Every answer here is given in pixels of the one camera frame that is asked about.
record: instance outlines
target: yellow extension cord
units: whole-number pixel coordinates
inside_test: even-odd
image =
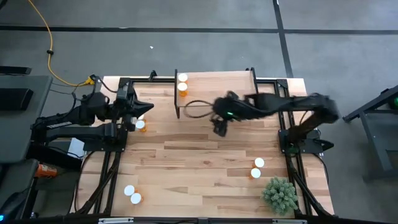
[[[44,17],[43,17],[42,14],[39,12],[39,10],[36,8],[36,6],[33,4],[33,2],[32,2],[31,0],[27,0],[27,1],[28,1],[28,2],[30,3],[30,5],[34,8],[34,10],[38,13],[38,15],[40,16],[40,18],[42,18],[42,20],[43,20],[43,22],[44,22],[44,24],[45,24],[45,26],[46,26],[46,28],[47,28],[49,34],[50,34],[50,49],[47,51],[47,53],[49,54],[49,59],[48,59],[48,61],[47,61],[47,67],[49,68],[49,71],[51,72],[51,74],[52,74],[57,80],[60,80],[60,81],[63,82],[64,84],[67,84],[67,85],[70,85],[70,86],[78,87],[78,86],[85,86],[85,85],[94,85],[94,81],[93,81],[90,77],[89,77],[84,83],[82,83],[82,84],[72,84],[72,83],[69,83],[69,82],[63,80],[62,78],[60,78],[58,75],[56,75],[56,74],[53,72],[53,70],[51,69],[51,56],[52,56],[52,54],[53,54],[53,53],[52,53],[52,52],[53,52],[53,50],[52,50],[52,47],[53,47],[53,40],[52,40],[51,30],[50,30],[50,28],[49,28],[49,25],[48,25],[47,22],[45,21]]]

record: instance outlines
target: wooden board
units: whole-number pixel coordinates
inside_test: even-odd
[[[185,73],[188,75],[188,95],[178,95],[178,106],[185,106],[193,100],[213,103],[217,97],[225,96],[228,90],[239,96],[256,93],[252,71]]]
[[[119,77],[104,78],[114,90],[118,81]],[[291,95],[306,95],[303,79],[288,79],[288,83]],[[151,102],[155,107],[145,115],[147,132],[129,135],[119,166],[112,216],[278,217],[260,199],[261,191],[272,177],[287,177],[285,158],[277,140],[276,114],[231,123],[227,136],[221,138],[213,134],[208,118],[191,119],[182,113],[177,119],[172,83],[137,83],[135,89],[141,101]],[[114,100],[114,93],[103,87],[101,91]],[[273,93],[274,89],[271,85],[259,85],[259,91]],[[209,110],[203,106],[195,107],[192,112],[200,114]],[[294,115],[298,121],[303,113]],[[94,153],[83,169],[78,207],[98,185],[103,156],[103,152]],[[265,160],[265,167],[261,169],[261,178],[250,180],[249,171],[256,157]],[[324,208],[333,213],[321,162],[306,155],[303,164],[308,187]],[[123,194],[129,184],[144,196],[141,204],[132,205]],[[103,205],[107,195],[105,190]],[[301,191],[298,195],[303,211]]]

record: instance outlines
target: wooden table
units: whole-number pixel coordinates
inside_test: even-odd
[[[118,81],[119,77],[104,78],[107,86],[114,90]],[[291,95],[307,94],[303,79],[287,81]],[[216,89],[212,82],[207,86]],[[173,83],[136,83],[135,89],[139,100],[151,102],[155,107],[145,115],[147,132],[129,134],[119,166],[112,216],[278,217],[260,199],[272,177],[287,177],[285,157],[280,153],[277,140],[280,129],[277,114],[231,123],[226,137],[222,138],[213,133],[209,117],[191,119],[181,113],[177,119]],[[114,100],[114,93],[103,87],[101,91]],[[259,85],[259,92],[273,93],[274,87]],[[199,106],[194,112],[201,114],[209,110],[209,107]],[[302,112],[295,112],[295,120],[302,115]],[[87,161],[80,179],[78,207],[98,185],[103,157],[103,152],[96,152]],[[256,157],[265,160],[265,167],[261,169],[261,178],[250,180],[249,171]],[[303,155],[303,164],[308,188],[323,207],[333,213],[322,163],[313,155]],[[141,204],[132,205],[129,197],[123,194],[129,184],[145,198]],[[107,195],[106,189],[102,209]],[[304,212],[300,190],[298,196]]]

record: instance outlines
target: gray concrete floor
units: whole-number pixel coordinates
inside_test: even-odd
[[[51,26],[276,28],[271,0],[36,0]],[[286,29],[398,29],[394,0],[279,0]],[[42,26],[25,0],[9,1],[0,24]],[[286,77],[278,34],[54,32],[53,69],[78,83],[88,75],[159,75],[255,67],[258,77]],[[398,84],[396,35],[286,35],[294,77],[307,91],[330,95],[342,115]],[[46,32],[0,31],[0,64],[47,70]],[[70,91],[53,86],[54,90]],[[78,93],[89,90],[82,88]],[[71,107],[50,93],[43,115]],[[359,121],[321,127],[335,143],[325,153],[337,215],[397,222],[397,182],[364,183],[377,161]],[[69,204],[65,197],[60,204]],[[65,206],[60,213],[66,213]]]

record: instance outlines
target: green succulent plant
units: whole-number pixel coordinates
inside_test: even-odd
[[[295,188],[286,179],[272,178],[262,191],[262,199],[271,206],[272,211],[282,216],[298,209]]]

